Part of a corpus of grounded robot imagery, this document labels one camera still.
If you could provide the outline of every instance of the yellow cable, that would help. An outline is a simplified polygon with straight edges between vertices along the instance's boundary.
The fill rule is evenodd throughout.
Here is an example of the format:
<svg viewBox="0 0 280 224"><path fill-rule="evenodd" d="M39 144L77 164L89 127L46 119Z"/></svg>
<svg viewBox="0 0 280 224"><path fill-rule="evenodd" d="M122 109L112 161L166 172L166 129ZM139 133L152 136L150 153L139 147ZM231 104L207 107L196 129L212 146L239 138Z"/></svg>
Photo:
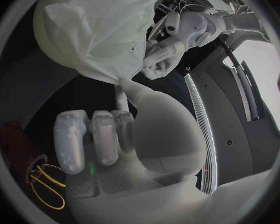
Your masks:
<svg viewBox="0 0 280 224"><path fill-rule="evenodd" d="M52 189L51 187L49 187L48 185L46 185L45 183L43 183L42 181L40 181L38 178L34 177L33 175L30 175L30 177L33 178L34 180L36 180L37 182L41 183L41 184L44 185L45 187L47 187L49 190L51 190L51 191L52 191L53 193L55 193L56 195L58 195L58 196L62 199L62 202L63 202L63 204L62 204L62 206L61 206L60 208L53 207L53 206L51 206L50 204L46 203L43 199L40 198L40 196L37 194L36 190L34 189L34 186L33 186L32 182L30 182L30 185L31 185L32 190L34 191L35 195L37 196L37 198L38 198L42 203L44 203L46 206L48 206L48 207L50 207L50 208L52 208L52 209L55 209L55 210L61 210L61 209L64 208L64 206L65 206L65 201L64 201L63 197L62 197L59 193L57 193L54 189Z"/></svg>
<svg viewBox="0 0 280 224"><path fill-rule="evenodd" d="M62 170L61 168L56 167L56 166L51 165L51 164L45 164L45 166L54 167L54 168L58 168L58 169ZM47 174L41 169L41 167L40 167L39 165L37 165L37 168L38 168L38 170L39 170L48 180L50 180L50 181L53 182L53 183L58 184L60 187L65 188L65 184L59 183L59 182L56 181L55 179L51 178L49 175L47 175Z"/></svg>

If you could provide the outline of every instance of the yellow wire loop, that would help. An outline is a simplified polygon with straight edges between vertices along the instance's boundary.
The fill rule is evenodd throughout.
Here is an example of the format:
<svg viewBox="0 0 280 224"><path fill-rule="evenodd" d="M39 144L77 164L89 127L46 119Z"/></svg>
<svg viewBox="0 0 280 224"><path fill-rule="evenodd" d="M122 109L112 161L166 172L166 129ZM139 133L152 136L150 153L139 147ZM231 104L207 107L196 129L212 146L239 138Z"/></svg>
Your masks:
<svg viewBox="0 0 280 224"><path fill-rule="evenodd" d="M63 171L61 168L56 167L56 166L51 165L51 164L44 164L44 166L54 167L54 168L57 168L57 169L60 169L61 171ZM49 175L47 175L47 174L41 169L41 167L40 167L39 165L37 165L37 168L38 168L38 170L39 170L48 180L50 180L50 181L53 182L53 183L58 184L60 187L65 188L65 184L59 183L59 182L56 181L55 179L51 178Z"/></svg>
<svg viewBox="0 0 280 224"><path fill-rule="evenodd" d="M37 196L37 198L38 198L42 203L44 203L46 206L48 206L48 207L50 207L50 208L52 208L52 209L55 209L55 210L61 210L61 209L64 208L64 206L65 206L65 201L64 201L63 197L62 197L59 193L57 193L54 189L52 189L51 187L49 187L48 185L46 185L45 183L43 183L42 181L40 181L38 178L34 177L33 175L30 175L30 177L33 178L34 180L36 180L37 182L41 183L41 184L44 185L45 187L47 187L47 188L48 188L49 190L51 190L54 194L58 195L58 196L61 198L62 202L63 202L62 206L59 207L59 208L53 207L53 206L51 206L50 204L46 203L43 199L40 198L40 196L37 194L37 192L36 192L36 190L35 190L35 188L34 188L32 182L30 182L30 185L31 185L32 190L34 191L35 195Z"/></svg>

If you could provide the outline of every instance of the white plastic bag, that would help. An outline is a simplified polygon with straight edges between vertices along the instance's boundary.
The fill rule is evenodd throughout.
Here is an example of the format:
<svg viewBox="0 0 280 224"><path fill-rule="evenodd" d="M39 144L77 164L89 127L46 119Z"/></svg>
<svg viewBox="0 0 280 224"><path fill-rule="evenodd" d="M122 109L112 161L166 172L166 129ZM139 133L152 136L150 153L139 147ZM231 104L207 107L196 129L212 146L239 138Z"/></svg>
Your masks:
<svg viewBox="0 0 280 224"><path fill-rule="evenodd" d="M55 62L119 84L143 68L146 31L157 0L39 0L35 38Z"/></svg>

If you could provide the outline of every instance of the brown cylindrical container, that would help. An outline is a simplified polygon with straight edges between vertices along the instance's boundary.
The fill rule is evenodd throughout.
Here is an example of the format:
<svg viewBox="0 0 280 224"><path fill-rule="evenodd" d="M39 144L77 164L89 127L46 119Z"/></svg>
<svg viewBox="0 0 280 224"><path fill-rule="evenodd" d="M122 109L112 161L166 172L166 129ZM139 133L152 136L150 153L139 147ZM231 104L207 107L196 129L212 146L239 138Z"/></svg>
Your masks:
<svg viewBox="0 0 280 224"><path fill-rule="evenodd" d="M47 163L47 156L32 146L31 140L15 121L8 121L0 128L0 144L11 167L30 185L30 171L37 164Z"/></svg>

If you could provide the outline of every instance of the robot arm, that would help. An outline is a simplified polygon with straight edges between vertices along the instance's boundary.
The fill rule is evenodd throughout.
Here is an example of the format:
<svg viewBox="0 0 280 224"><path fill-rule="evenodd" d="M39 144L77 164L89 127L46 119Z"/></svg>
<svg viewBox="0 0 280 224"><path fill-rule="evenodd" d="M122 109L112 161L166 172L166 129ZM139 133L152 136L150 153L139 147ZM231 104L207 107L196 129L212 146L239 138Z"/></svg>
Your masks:
<svg viewBox="0 0 280 224"><path fill-rule="evenodd" d="M160 43L149 42L143 61L142 72L152 80L171 72L185 51L192 47L204 46L221 33L246 30L263 34L259 20L253 13L218 12L209 15L203 12L185 12L179 15L169 12L165 27L171 36Z"/></svg>

